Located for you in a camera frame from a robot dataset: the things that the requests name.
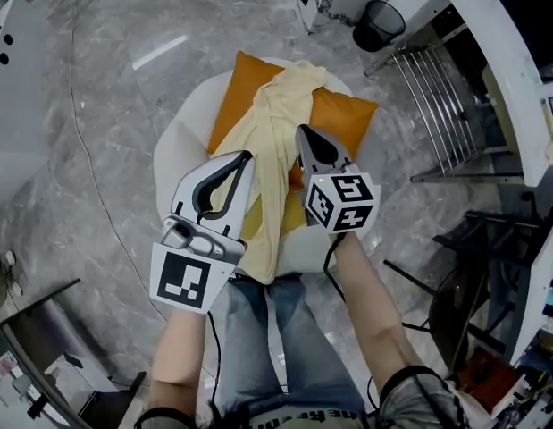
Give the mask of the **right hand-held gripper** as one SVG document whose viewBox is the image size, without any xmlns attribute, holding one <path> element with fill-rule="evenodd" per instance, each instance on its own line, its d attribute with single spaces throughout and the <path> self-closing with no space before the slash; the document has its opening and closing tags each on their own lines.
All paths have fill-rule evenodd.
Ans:
<svg viewBox="0 0 553 429">
<path fill-rule="evenodd" d="M 297 127 L 296 146 L 306 225 L 320 226 L 329 234 L 369 231 L 376 219 L 376 185 L 370 174 L 348 162 L 338 139 L 311 125 Z"/>
</svg>

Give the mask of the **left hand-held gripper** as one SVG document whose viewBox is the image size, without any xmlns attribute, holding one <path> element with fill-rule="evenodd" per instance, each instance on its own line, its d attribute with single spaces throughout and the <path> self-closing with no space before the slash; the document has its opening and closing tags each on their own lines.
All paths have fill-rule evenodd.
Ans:
<svg viewBox="0 0 553 429">
<path fill-rule="evenodd" d="M 247 150 L 216 156 L 179 182 L 164 236 L 152 247 L 150 297 L 206 314 L 247 249 L 240 239 L 255 174 Z M 212 195 L 231 178 L 219 208 Z"/>
</svg>

